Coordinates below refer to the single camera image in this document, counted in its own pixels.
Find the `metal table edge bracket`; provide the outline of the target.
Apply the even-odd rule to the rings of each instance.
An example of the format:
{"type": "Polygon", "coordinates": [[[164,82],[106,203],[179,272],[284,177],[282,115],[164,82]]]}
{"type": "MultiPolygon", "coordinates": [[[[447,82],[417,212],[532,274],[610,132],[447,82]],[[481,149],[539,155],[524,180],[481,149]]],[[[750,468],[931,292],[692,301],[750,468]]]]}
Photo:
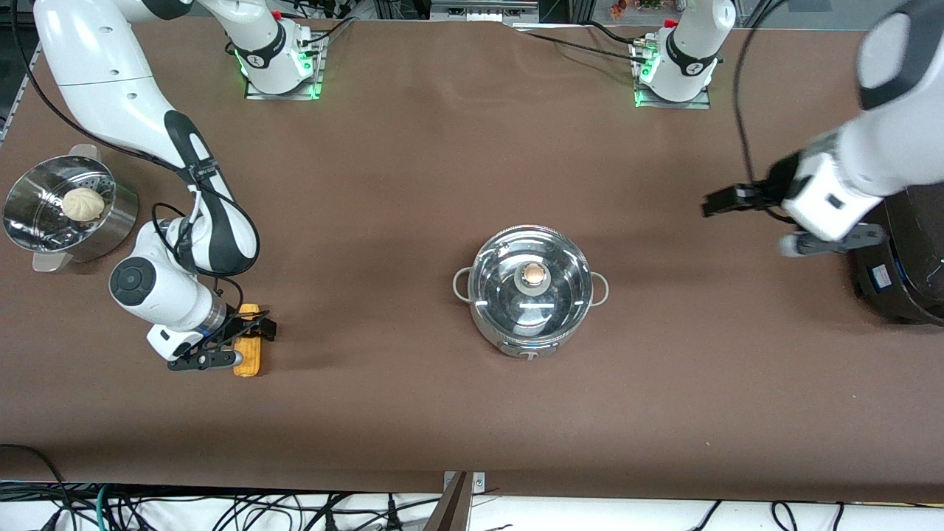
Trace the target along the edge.
{"type": "Polygon", "coordinates": [[[485,493],[482,471],[446,471],[444,493],[423,531],[468,531],[473,498],[485,493]]]}

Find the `black rice cooker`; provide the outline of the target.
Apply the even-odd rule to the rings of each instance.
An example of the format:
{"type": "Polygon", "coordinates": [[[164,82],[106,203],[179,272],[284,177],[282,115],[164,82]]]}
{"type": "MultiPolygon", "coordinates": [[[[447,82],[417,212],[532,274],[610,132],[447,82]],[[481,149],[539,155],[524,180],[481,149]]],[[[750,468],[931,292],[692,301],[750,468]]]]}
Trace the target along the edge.
{"type": "Polygon", "coordinates": [[[885,235],[850,252],[859,298],[890,322],[944,328],[944,184],[888,196],[864,222],[885,235]]]}

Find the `yellow corn cob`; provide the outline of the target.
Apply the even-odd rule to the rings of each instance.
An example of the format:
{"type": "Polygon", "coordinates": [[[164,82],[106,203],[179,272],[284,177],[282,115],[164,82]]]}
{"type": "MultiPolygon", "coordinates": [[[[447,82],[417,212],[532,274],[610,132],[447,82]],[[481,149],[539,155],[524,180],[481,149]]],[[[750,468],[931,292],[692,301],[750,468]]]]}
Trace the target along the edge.
{"type": "Polygon", "coordinates": [[[262,366],[262,339],[259,336],[242,335],[233,342],[233,349],[240,353],[240,363],[232,372],[240,378],[252,378],[262,366]]]}

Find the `white steamed bun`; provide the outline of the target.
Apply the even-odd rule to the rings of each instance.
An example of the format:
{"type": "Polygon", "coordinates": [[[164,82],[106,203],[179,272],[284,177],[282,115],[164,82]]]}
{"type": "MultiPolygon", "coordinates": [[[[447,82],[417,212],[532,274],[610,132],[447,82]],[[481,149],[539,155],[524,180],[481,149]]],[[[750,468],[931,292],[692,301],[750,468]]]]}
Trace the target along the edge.
{"type": "Polygon", "coordinates": [[[61,209],[71,221],[88,223],[96,221],[104,213],[105,199],[94,189],[78,187],[63,196],[61,209]]]}

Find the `steel steamer pot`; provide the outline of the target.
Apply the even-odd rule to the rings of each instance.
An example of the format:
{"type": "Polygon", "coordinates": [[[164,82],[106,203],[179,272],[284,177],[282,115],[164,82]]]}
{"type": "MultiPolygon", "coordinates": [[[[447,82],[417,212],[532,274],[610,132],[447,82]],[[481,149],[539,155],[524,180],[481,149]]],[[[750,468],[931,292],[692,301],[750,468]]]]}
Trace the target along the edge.
{"type": "Polygon", "coordinates": [[[53,273],[114,251],[131,233],[138,211],[132,186],[107,168],[97,147],[79,144],[17,179],[4,202],[3,222],[10,241],[32,253],[33,270],[53,273]],[[94,189],[105,199],[96,221],[71,221],[62,214],[63,196],[78,187],[94,189]]]}

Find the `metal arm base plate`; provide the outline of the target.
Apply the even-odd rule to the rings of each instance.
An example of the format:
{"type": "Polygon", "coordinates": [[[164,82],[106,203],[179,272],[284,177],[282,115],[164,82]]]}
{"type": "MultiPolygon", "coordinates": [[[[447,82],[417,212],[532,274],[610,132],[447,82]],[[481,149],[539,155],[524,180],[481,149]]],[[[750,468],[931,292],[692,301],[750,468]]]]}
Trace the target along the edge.
{"type": "Polygon", "coordinates": [[[663,56],[658,41],[637,39],[628,45],[633,65],[634,100],[638,108],[670,108],[670,110],[708,110],[710,95],[707,86],[717,58],[710,63],[677,63],[663,56]]]}
{"type": "Polygon", "coordinates": [[[264,93],[253,84],[246,68],[240,67],[240,73],[245,80],[246,100],[272,101],[311,101],[319,100],[322,93],[324,75],[327,66],[327,48],[330,40],[324,39],[315,44],[301,46],[292,53],[294,73],[300,75],[299,83],[290,91],[280,94],[264,93]]]}

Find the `brown table cover mat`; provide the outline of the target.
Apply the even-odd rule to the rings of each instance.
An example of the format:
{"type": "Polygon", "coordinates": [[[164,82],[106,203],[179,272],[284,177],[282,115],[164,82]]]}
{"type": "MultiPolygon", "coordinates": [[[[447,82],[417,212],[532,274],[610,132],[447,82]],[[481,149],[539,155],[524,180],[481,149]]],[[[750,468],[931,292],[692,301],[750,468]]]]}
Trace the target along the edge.
{"type": "Polygon", "coordinates": [[[36,273],[0,231],[0,443],[66,479],[530,496],[944,500],[944,330],[788,259],[709,110],[497,23],[355,21],[322,98],[249,101],[215,20],[135,28],[257,224],[263,373],[174,373],[111,299],[133,245],[36,273]]]}

